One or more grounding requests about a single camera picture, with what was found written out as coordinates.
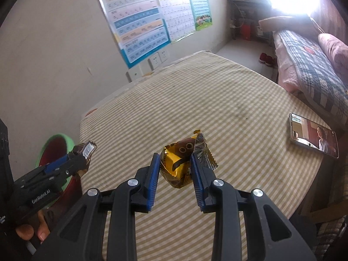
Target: pink bed sheet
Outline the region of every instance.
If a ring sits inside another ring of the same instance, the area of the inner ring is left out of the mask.
[[[278,60],[278,84],[290,93],[301,90],[294,62],[291,60],[279,33],[275,32],[273,38]]]

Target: silver screw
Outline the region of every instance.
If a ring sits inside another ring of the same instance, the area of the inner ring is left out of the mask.
[[[97,195],[97,194],[98,194],[98,190],[95,189],[95,188],[91,188],[91,189],[89,189],[89,190],[87,191],[87,195],[88,195],[88,196],[95,196],[95,195]]]
[[[213,181],[213,184],[216,186],[223,186],[223,181],[221,179],[216,179]]]
[[[263,191],[261,189],[254,189],[253,194],[257,197],[261,197],[263,195]]]
[[[129,186],[136,186],[138,184],[138,180],[137,179],[130,179],[128,181],[128,185]]]

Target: pink curtain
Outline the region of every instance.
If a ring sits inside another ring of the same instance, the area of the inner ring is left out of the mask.
[[[320,0],[318,8],[310,16],[325,33],[348,44],[348,27],[331,0]]]

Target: fingernail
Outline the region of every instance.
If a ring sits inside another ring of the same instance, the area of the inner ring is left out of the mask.
[[[40,240],[44,241],[47,235],[45,233],[40,234]]]

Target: pillow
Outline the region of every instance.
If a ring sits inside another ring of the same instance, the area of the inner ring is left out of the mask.
[[[319,34],[318,41],[321,49],[330,60],[335,73],[348,86],[348,46],[328,33]]]
[[[315,20],[307,15],[271,17],[260,20],[259,25],[263,32],[288,29],[315,41],[318,41],[318,34],[323,33]]]

